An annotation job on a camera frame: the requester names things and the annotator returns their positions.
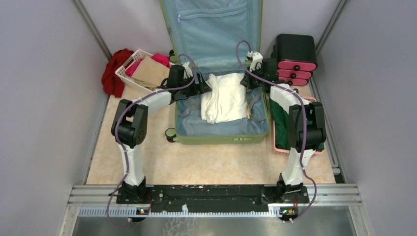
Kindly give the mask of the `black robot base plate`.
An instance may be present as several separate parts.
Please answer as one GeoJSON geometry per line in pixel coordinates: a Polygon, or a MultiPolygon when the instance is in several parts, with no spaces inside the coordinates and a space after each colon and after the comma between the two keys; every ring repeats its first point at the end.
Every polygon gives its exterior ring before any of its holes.
{"type": "Polygon", "coordinates": [[[149,204],[152,213],[251,213],[268,212],[270,204],[309,203],[307,188],[273,185],[123,185],[118,204],[149,204]]]}

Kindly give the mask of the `wooden stick bundle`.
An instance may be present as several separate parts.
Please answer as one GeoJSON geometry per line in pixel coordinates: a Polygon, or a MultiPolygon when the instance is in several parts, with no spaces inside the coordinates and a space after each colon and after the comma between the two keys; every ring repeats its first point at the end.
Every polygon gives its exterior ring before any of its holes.
{"type": "Polygon", "coordinates": [[[252,105],[250,103],[247,104],[247,119],[252,120],[252,105]]]}

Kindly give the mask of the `black pink drawer cabinet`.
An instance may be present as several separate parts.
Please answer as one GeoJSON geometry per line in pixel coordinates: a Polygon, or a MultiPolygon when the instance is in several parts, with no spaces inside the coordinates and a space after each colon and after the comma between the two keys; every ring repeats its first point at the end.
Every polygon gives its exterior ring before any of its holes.
{"type": "Polygon", "coordinates": [[[318,67],[315,42],[310,35],[279,34],[271,57],[277,61],[278,78],[293,86],[307,85],[318,67]]]}

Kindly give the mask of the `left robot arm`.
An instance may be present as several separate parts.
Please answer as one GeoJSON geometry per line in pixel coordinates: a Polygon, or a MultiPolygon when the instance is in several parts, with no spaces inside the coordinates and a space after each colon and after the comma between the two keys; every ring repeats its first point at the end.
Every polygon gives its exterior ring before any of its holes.
{"type": "Polygon", "coordinates": [[[173,65],[168,77],[150,94],[135,101],[120,100],[111,127],[124,169],[124,176],[112,193],[118,204],[141,204],[147,199],[141,145],[147,135],[149,115],[176,101],[210,90],[201,72],[184,63],[173,65]]]}

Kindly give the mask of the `white plastic basket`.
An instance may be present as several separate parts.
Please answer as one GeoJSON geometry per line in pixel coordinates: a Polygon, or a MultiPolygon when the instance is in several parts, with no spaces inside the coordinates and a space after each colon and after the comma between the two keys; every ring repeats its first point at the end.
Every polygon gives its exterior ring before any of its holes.
{"type": "Polygon", "coordinates": [[[150,54],[143,50],[136,50],[129,58],[128,60],[119,68],[116,70],[116,75],[128,86],[141,91],[145,94],[149,94],[153,91],[144,88],[137,83],[133,81],[131,77],[126,75],[126,70],[129,66],[131,66],[134,62],[137,62],[139,59],[144,58],[145,56],[153,56],[154,54],[150,54]]]}

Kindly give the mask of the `pink plastic basket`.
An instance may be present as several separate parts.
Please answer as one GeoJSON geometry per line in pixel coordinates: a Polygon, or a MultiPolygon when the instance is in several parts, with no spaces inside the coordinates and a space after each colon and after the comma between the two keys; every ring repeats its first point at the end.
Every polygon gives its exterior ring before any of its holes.
{"type": "Polygon", "coordinates": [[[287,139],[288,114],[274,101],[270,101],[272,115],[272,150],[275,154],[288,155],[289,142],[287,139]]]}

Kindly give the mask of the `red cloth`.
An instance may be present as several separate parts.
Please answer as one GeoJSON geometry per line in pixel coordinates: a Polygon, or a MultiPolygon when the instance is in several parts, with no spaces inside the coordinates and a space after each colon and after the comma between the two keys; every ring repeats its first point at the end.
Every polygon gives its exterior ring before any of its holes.
{"type": "Polygon", "coordinates": [[[107,95],[113,95],[116,98],[121,98],[125,84],[116,75],[116,70],[119,69],[133,54],[132,50],[127,48],[116,51],[106,65],[104,73],[101,78],[103,90],[107,95]]]}

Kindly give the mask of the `pink folded cloth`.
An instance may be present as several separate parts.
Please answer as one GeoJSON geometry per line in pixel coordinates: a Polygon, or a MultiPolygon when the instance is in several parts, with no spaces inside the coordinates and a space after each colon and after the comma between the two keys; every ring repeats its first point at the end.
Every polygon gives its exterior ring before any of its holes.
{"type": "Polygon", "coordinates": [[[153,56],[145,56],[134,62],[127,68],[126,75],[130,77],[139,77],[146,74],[166,76],[170,68],[169,58],[157,53],[153,56]]]}

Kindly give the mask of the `aluminium frame rail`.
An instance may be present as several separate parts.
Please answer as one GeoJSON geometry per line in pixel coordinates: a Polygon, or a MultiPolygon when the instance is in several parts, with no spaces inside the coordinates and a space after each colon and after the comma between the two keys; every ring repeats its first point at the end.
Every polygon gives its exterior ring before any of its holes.
{"type": "Polygon", "coordinates": [[[118,204],[113,185],[75,185],[68,204],[79,206],[81,216],[110,217],[183,217],[183,218],[233,218],[233,217],[291,217],[303,209],[314,207],[350,207],[362,204],[358,187],[354,184],[312,184],[305,185],[310,202],[290,206],[289,204],[270,204],[268,212],[251,213],[190,213],[186,210],[174,213],[152,213],[149,204],[118,204]]]}

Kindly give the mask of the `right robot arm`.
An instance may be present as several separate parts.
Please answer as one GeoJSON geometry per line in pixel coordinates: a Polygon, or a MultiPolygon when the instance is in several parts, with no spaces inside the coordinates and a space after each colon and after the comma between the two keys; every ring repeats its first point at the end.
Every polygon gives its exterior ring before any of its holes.
{"type": "Polygon", "coordinates": [[[290,88],[289,85],[279,85],[267,81],[253,72],[238,59],[238,63],[245,70],[247,75],[265,82],[270,85],[270,97],[273,101],[280,104],[289,115],[287,136],[290,143],[289,159],[286,168],[280,174],[277,182],[277,190],[273,196],[275,201],[284,203],[309,203],[308,193],[303,184],[303,178],[309,178],[306,174],[305,165],[316,148],[324,142],[319,138],[317,143],[308,143],[310,138],[307,137],[307,109],[313,110],[319,103],[311,103],[303,99],[297,92],[290,88]]]}

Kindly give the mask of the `tan folded cloth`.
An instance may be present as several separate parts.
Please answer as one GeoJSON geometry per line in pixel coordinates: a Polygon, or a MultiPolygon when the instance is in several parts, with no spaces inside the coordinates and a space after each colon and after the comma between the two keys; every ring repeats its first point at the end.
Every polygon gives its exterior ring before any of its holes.
{"type": "Polygon", "coordinates": [[[133,79],[138,85],[154,91],[158,88],[164,79],[168,78],[171,65],[165,59],[154,59],[145,56],[133,63],[126,74],[133,79]]]}

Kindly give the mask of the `white garment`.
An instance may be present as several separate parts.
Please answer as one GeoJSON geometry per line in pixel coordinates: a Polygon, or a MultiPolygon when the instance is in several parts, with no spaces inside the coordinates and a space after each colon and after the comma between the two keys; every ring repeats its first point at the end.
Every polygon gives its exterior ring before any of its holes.
{"type": "Polygon", "coordinates": [[[246,88],[243,73],[216,76],[210,74],[207,85],[211,92],[201,95],[201,118],[210,124],[247,117],[246,88]]]}

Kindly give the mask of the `dark green garment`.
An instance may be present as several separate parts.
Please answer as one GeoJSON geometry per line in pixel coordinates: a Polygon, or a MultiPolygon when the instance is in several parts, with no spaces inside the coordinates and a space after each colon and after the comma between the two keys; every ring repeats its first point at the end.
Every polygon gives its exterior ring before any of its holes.
{"type": "MultiPolygon", "coordinates": [[[[327,138],[324,121],[323,105],[314,98],[308,98],[310,103],[306,110],[306,147],[320,154],[325,149],[324,141],[327,138]]],[[[276,102],[270,102],[273,124],[274,149],[279,153],[288,154],[292,145],[300,151],[303,138],[303,116],[300,107],[290,109],[287,113],[276,102]]]]}

